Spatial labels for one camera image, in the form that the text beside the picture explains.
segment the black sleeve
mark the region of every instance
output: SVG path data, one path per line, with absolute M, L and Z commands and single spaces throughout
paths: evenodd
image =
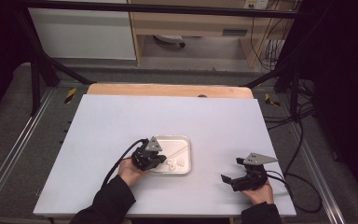
M 260 203 L 241 213 L 242 224 L 281 224 L 281 217 L 275 204 Z
M 135 198 L 119 175 L 116 175 L 94 197 L 92 205 L 78 212 L 70 224 L 116 224 L 121 223 L 135 203 Z

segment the person's arm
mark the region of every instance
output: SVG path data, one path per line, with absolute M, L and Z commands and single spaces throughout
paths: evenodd
M 241 193 L 248 196 L 254 205 L 242 211 L 242 224 L 282 223 L 278 209 L 274 204 L 272 187 L 268 181 L 260 189 L 243 190 Z
M 118 175 L 97 192 L 92 205 L 78 212 L 70 224 L 121 223 L 135 203 L 130 186 L 147 173 L 138 170 L 132 160 L 122 161 L 118 167 Z

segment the gray carpet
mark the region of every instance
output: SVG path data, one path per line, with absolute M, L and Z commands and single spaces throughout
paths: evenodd
M 81 75 L 101 82 L 137 82 L 137 83 L 172 83 L 172 84 L 223 84 L 237 86 L 253 79 L 241 73 L 218 72 L 175 72 L 166 70 L 108 70 L 77 69 Z M 0 193 L 0 217 L 44 219 L 32 214 L 37 201 L 36 193 L 41 190 L 47 180 L 49 171 L 60 150 L 60 141 L 70 128 L 80 97 L 87 91 L 87 86 L 77 87 L 71 104 L 63 103 L 70 87 L 59 87 L 52 96 L 48 108 L 34 130 L 28 145 L 15 166 Z M 264 116 L 284 117 L 281 107 L 264 103 L 264 93 L 255 93 L 260 102 Z M 13 146 L 21 129 L 25 125 L 31 111 L 31 93 L 29 86 L 29 70 L 21 68 L 16 73 L 7 95 L 0 104 L 0 164 Z M 297 146 L 290 125 L 271 130 L 270 137 L 276 150 L 280 166 L 284 169 Z M 318 124 L 318 119 L 304 119 L 304 133 L 312 148 L 312 153 L 321 166 L 325 178 L 334 193 L 338 206 L 348 223 L 358 223 L 358 185 L 345 164 L 332 159 L 329 145 Z M 310 179 L 301 155 L 298 155 L 290 171 Z M 312 209 L 318 205 L 315 193 L 302 182 L 288 177 L 287 181 L 295 194 L 294 202 L 301 207 Z M 287 217 L 286 223 L 329 223 L 324 210 L 316 214 L 308 214 L 297 210 L 296 217 Z

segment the tray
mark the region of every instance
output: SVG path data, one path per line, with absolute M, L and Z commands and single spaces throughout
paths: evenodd
M 150 171 L 163 175 L 185 175 L 191 170 L 190 141 L 182 135 L 156 135 L 167 160 Z

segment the horizontal black bar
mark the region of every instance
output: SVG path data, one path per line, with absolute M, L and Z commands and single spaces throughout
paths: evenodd
M 153 12 L 153 13 L 215 15 L 215 16 L 233 16 L 233 17 L 284 18 L 284 19 L 297 19 L 300 17 L 316 16 L 315 13 L 310 13 L 310 12 L 274 11 L 274 10 L 227 8 L 227 7 L 184 7 L 184 6 L 118 4 L 118 3 L 64 2 L 64 1 L 46 1 L 46 0 L 17 0 L 16 2 L 22 4 L 24 7 L 91 10 L 91 11 Z

